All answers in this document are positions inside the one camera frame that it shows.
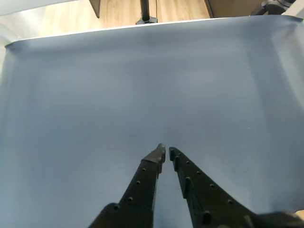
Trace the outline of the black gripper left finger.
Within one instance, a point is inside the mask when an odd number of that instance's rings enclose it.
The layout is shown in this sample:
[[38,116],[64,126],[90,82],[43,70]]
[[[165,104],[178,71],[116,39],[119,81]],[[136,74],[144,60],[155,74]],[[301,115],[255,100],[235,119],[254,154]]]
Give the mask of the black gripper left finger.
[[100,212],[91,228],[152,228],[157,180],[165,162],[165,145],[160,143],[145,156],[118,203]]

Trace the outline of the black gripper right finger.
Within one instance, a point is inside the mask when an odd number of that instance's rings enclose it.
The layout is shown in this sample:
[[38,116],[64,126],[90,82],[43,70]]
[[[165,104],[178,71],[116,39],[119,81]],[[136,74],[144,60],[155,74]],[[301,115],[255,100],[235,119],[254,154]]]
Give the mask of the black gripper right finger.
[[177,173],[194,228],[253,228],[254,213],[238,203],[175,147],[170,160]]

